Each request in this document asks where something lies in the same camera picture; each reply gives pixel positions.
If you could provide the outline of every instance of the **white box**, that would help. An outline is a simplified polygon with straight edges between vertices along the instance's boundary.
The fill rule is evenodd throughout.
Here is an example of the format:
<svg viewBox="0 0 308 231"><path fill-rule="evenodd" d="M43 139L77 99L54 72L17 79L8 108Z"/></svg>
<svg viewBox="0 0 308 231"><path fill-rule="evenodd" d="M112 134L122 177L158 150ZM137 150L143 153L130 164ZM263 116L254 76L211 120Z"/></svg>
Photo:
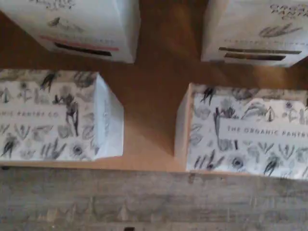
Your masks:
<svg viewBox="0 0 308 231"><path fill-rule="evenodd" d="M135 61L138 0L0 0L0 10L50 51Z"/></svg>
<svg viewBox="0 0 308 231"><path fill-rule="evenodd" d="M210 0L201 60L290 67L307 40L308 0Z"/></svg>
<svg viewBox="0 0 308 231"><path fill-rule="evenodd" d="M190 84L175 158L187 171L308 179L308 92Z"/></svg>
<svg viewBox="0 0 308 231"><path fill-rule="evenodd" d="M99 73L0 71L0 161L123 154L124 110Z"/></svg>

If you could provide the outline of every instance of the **wood grain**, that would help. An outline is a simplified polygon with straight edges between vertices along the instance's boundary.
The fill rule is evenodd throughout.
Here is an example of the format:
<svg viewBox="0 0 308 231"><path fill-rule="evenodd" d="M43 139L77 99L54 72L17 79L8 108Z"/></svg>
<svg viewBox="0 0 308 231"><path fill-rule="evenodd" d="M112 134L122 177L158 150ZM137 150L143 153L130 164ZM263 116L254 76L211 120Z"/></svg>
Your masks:
<svg viewBox="0 0 308 231"><path fill-rule="evenodd" d="M308 183L300 181L12 168L0 182L1 230L294 230L308 222Z"/></svg>
<svg viewBox="0 0 308 231"><path fill-rule="evenodd" d="M175 117L190 82L308 88L306 61L289 69L201 63L205 7L142 0L134 65L47 52L0 14L0 67L100 71L125 107L125 150L94 167L181 171ZM306 182L247 176L12 168L0 171L0 230L304 231L307 194Z"/></svg>

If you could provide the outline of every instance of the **packaging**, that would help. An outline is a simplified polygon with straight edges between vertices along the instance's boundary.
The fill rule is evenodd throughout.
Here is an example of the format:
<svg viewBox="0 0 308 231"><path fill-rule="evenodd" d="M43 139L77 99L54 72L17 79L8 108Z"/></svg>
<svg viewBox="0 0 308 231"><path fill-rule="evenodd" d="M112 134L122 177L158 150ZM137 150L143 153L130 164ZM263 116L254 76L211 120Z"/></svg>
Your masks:
<svg viewBox="0 0 308 231"><path fill-rule="evenodd" d="M308 178L308 92L190 84L175 158L187 171Z"/></svg>
<svg viewBox="0 0 308 231"><path fill-rule="evenodd" d="M201 60L290 67L307 39L308 0L210 0Z"/></svg>
<svg viewBox="0 0 308 231"><path fill-rule="evenodd" d="M0 161L123 154L124 110L99 73L0 71Z"/></svg>
<svg viewBox="0 0 308 231"><path fill-rule="evenodd" d="M135 61L138 0L0 0L0 10L50 51Z"/></svg>

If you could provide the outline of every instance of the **paper packaging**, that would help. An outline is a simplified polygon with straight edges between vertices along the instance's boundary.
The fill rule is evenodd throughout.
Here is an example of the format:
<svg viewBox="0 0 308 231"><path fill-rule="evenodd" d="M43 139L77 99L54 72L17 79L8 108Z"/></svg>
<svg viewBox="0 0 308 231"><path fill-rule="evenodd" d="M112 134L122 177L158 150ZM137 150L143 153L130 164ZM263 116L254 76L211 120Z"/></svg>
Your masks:
<svg viewBox="0 0 308 231"><path fill-rule="evenodd" d="M50 51L135 61L138 0L0 0L0 10Z"/></svg>
<svg viewBox="0 0 308 231"><path fill-rule="evenodd" d="M307 39L308 0L210 0L201 60L290 67Z"/></svg>
<svg viewBox="0 0 308 231"><path fill-rule="evenodd" d="M0 71L0 161L123 154L124 110L99 73Z"/></svg>
<svg viewBox="0 0 308 231"><path fill-rule="evenodd" d="M308 92L190 84L175 158L187 171L308 179Z"/></svg>

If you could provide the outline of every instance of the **botanical print box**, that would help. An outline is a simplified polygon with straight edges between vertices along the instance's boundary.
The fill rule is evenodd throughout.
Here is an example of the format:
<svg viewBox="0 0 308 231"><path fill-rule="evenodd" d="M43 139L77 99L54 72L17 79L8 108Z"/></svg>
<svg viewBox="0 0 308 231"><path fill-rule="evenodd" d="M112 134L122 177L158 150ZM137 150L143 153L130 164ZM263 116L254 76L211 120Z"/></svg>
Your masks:
<svg viewBox="0 0 308 231"><path fill-rule="evenodd" d="M123 123L99 73L0 70L0 161L121 156Z"/></svg>
<svg viewBox="0 0 308 231"><path fill-rule="evenodd" d="M308 0L210 0L201 59L289 67L307 39Z"/></svg>
<svg viewBox="0 0 308 231"><path fill-rule="evenodd" d="M138 0L0 0L0 10L50 51L135 61Z"/></svg>
<svg viewBox="0 0 308 231"><path fill-rule="evenodd" d="M175 158L187 171L308 178L307 91L190 84Z"/></svg>

